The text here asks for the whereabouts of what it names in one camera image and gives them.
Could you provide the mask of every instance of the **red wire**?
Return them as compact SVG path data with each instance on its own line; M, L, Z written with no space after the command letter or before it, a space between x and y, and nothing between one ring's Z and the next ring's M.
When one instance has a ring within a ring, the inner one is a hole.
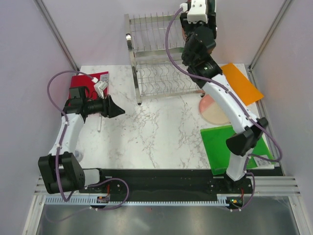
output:
M240 199L242 199L244 197L244 194L245 194L244 189L241 188L241 197L240 197Z

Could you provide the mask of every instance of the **dish rack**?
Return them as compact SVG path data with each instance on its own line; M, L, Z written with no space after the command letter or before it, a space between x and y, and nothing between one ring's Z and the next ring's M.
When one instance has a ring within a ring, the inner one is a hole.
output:
M189 76L179 72L169 61L165 50L166 28L173 14L162 13L130 19L125 15L126 42L131 60L136 100L138 105L146 98L201 93ZM181 53L185 41L179 16L172 24L169 49L176 63L182 64Z

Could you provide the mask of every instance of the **red cutting board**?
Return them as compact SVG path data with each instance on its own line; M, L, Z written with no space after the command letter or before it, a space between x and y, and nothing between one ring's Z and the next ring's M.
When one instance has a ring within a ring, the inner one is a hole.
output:
M109 83L109 72L99 72L99 73L93 73L90 74L91 77L96 77L98 78L98 80L101 79L107 79L107 82ZM92 82L92 80L87 77L86 75L76 75L72 77L72 81L70 83L70 87L88 87L89 89L89 94L86 92L86 95L88 95L89 98L91 99L97 99L97 92L94 90L94 83ZM104 90L104 94L107 95L108 94L108 88L105 88Z

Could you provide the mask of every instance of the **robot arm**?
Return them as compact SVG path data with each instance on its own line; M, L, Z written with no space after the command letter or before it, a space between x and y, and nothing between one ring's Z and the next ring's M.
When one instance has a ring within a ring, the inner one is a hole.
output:
M62 116L62 124L55 144L47 156L40 157L38 160L39 170L48 193L60 192L55 169L58 149L59 173L63 191L80 190L84 186L99 182L99 171L97 169L83 170L73 154L79 133L90 114L101 113L105 118L114 118L125 113L113 102L110 95L88 100L85 87L70 88L69 93L71 98L67 100L63 109L67 115L67 121L66 117Z
M211 82L207 82L191 77L219 104L236 132L226 140L226 145L231 152L226 173L232 181L236 182L244 177L248 155L252 153L262 136L262 131L253 122L266 128L268 121L265 118L258 119L245 106L227 82L222 69L211 57L216 46L217 34L215 0L191 0L180 6L183 8L180 22L186 41L181 56L183 64L188 67L187 71L190 74L212 79Z

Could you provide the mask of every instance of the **cable clip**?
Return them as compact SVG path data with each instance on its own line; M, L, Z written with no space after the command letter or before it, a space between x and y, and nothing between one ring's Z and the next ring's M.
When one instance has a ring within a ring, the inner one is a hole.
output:
M99 81L98 78L93 77L93 79L92 79L92 82L93 82L93 83L97 83L98 81Z

